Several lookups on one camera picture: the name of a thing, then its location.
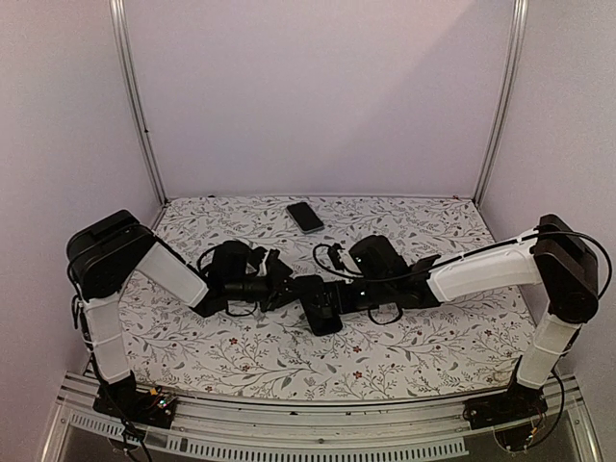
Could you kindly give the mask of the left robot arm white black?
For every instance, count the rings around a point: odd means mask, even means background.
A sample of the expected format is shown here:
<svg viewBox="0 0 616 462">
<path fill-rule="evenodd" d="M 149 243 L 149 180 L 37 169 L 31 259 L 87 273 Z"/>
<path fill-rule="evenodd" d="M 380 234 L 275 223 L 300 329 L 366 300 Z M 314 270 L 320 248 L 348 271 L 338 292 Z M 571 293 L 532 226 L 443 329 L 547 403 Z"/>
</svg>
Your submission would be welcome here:
<svg viewBox="0 0 616 462">
<path fill-rule="evenodd" d="M 145 276 L 201 318 L 225 312 L 232 301 L 263 312 L 295 299 L 292 269 L 277 250 L 226 241 L 209 249 L 208 265 L 191 265 L 129 211 L 115 212 L 75 234 L 66 246 L 67 276 L 76 290 L 78 321 L 88 337 L 107 403 L 123 418 L 143 408 L 128 364 L 119 301 L 134 273 Z"/>
</svg>

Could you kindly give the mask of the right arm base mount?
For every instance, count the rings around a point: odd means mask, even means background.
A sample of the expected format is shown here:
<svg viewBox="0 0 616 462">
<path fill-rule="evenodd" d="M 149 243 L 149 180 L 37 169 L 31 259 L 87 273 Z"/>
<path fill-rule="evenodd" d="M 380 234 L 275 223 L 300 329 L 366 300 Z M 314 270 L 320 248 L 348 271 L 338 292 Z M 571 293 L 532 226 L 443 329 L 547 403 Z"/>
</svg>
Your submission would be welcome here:
<svg viewBox="0 0 616 462">
<path fill-rule="evenodd" d="M 539 416 L 547 410 L 542 391 L 522 388 L 470 398 L 464 402 L 462 417 L 470 423 L 471 429 L 480 429 Z"/>
</svg>

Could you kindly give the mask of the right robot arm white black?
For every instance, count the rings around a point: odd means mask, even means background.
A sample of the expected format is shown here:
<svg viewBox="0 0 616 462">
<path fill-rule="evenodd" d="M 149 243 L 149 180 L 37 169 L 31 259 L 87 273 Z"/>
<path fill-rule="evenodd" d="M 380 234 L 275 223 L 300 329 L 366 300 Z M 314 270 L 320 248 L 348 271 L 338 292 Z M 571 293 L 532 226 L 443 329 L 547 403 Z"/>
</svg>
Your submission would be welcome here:
<svg viewBox="0 0 616 462">
<path fill-rule="evenodd" d="M 511 286 L 541 285 L 548 308 L 534 337 L 517 361 L 498 411 L 519 419 L 531 408 L 553 367 L 599 310 L 608 288 L 599 281 L 594 238 L 572 230 L 559 216 L 507 241 L 456 256 L 426 257 L 408 266 L 383 236 L 369 236 L 350 256 L 360 272 L 318 281 L 312 311 L 330 333 L 342 314 L 370 311 L 394 303 L 399 309 L 438 307 L 461 296 Z"/>
</svg>

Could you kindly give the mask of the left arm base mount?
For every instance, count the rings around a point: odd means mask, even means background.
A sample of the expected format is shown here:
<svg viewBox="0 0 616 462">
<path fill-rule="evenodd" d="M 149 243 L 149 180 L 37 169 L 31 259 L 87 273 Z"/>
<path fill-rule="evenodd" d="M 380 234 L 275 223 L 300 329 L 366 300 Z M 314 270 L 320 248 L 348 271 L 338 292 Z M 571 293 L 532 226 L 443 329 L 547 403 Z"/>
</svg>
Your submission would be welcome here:
<svg viewBox="0 0 616 462">
<path fill-rule="evenodd" d="M 175 417 L 177 396 L 155 389 L 140 391 L 136 387 L 101 385 L 93 410 L 132 424 L 170 429 Z"/>
</svg>

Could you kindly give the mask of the black phone case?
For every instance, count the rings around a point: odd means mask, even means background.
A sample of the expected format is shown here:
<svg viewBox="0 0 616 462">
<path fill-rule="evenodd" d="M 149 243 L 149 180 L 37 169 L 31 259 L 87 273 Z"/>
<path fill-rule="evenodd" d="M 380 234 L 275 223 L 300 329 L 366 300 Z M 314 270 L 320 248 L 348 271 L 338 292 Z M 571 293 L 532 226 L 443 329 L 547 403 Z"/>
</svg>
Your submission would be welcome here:
<svg viewBox="0 0 616 462">
<path fill-rule="evenodd" d="M 329 301 L 337 313 L 334 320 L 323 321 L 314 316 L 312 308 L 316 301 L 313 289 L 317 281 L 323 281 L 323 279 L 318 275 L 300 276 L 295 280 L 295 288 L 298 291 L 298 299 L 312 333 L 321 337 L 339 332 L 343 328 L 343 324 L 334 301 Z"/>
</svg>

